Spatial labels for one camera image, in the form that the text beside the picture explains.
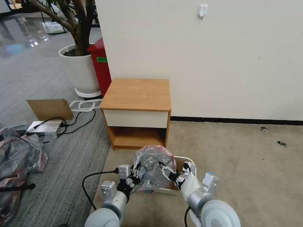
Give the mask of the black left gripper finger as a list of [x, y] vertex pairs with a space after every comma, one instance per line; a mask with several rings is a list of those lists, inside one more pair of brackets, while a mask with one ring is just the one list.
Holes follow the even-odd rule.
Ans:
[[141, 171], [141, 163], [138, 163], [136, 166], [133, 165], [131, 167], [131, 173], [129, 175], [130, 178], [141, 178], [142, 171]]
[[130, 176], [126, 179], [126, 183], [129, 186], [139, 185], [141, 180], [139, 177]]

